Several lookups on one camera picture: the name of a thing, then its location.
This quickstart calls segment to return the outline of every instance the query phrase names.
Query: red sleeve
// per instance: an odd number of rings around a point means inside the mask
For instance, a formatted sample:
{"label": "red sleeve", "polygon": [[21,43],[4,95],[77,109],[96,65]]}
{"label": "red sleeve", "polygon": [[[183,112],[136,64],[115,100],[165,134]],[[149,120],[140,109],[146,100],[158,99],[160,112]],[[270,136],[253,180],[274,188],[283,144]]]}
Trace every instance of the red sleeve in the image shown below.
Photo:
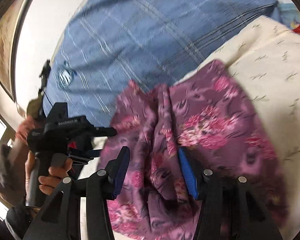
{"label": "red sleeve", "polygon": [[18,127],[17,133],[16,133],[16,139],[21,140],[24,144],[28,145],[27,143],[27,137],[28,133],[32,129],[40,128],[42,127],[39,122],[37,122],[35,119],[33,119],[32,116],[28,116]]}

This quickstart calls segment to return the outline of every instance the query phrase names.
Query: black cable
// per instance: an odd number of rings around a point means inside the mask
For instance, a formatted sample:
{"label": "black cable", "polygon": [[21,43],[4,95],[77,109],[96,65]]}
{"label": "black cable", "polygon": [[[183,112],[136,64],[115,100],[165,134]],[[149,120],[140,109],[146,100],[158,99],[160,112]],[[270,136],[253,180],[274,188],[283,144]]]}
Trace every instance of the black cable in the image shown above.
{"label": "black cable", "polygon": [[51,105],[51,106],[53,106],[53,105],[52,105],[52,103],[50,102],[50,100],[49,100],[49,98],[48,98],[48,96],[47,96],[46,92],[44,91],[44,89],[43,89],[43,93],[44,93],[44,95],[46,96],[46,98],[48,99],[48,101],[49,101],[50,105]]}

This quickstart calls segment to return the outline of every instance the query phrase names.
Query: bed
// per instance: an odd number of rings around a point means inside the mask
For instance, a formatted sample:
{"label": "bed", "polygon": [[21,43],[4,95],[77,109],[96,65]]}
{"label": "bed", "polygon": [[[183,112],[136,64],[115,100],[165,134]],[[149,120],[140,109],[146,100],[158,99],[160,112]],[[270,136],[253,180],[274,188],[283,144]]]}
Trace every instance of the bed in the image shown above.
{"label": "bed", "polygon": [[[249,95],[271,139],[287,184],[289,215],[284,240],[300,239],[300,35],[267,17],[259,17],[237,36],[216,49],[200,66],[177,83],[196,74],[212,60],[225,63],[229,73]],[[103,148],[106,138],[95,138]],[[83,169],[96,170],[98,159]],[[85,200],[82,200],[82,239],[86,239]],[[116,239],[125,239],[115,233]]]}
{"label": "bed", "polygon": [[43,108],[108,126],[130,79],[172,85],[251,21],[280,21],[276,0],[88,0],[51,62]]}

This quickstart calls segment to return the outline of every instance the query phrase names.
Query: metal screw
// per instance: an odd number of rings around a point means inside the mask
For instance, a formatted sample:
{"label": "metal screw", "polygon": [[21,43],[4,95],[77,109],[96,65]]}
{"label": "metal screw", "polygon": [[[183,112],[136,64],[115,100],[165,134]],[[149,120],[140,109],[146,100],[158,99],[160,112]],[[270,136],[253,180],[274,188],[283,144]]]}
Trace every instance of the metal screw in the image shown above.
{"label": "metal screw", "polygon": [[71,178],[70,178],[70,177],[65,177],[65,178],[62,180],[62,182],[63,182],[64,184],[68,184],[69,182],[71,182]]}
{"label": "metal screw", "polygon": [[104,176],[106,173],[107,173],[107,172],[106,172],[105,170],[98,170],[98,171],[97,171],[97,175],[100,176],[100,177],[101,177],[101,176]]}
{"label": "metal screw", "polygon": [[211,176],[213,174],[212,170],[206,169],[203,171],[203,174],[206,176]]}
{"label": "metal screw", "polygon": [[247,182],[247,179],[245,177],[239,177],[238,180],[241,182],[241,183],[246,183]]}

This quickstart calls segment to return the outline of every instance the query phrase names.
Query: picture frame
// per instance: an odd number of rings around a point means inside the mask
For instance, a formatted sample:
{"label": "picture frame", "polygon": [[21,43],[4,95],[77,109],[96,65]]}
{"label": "picture frame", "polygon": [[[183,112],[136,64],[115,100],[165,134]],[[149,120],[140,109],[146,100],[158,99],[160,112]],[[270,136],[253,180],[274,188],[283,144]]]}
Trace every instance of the picture frame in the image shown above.
{"label": "picture frame", "polygon": [[32,0],[15,0],[0,19],[0,85],[15,103],[17,46],[31,2]]}

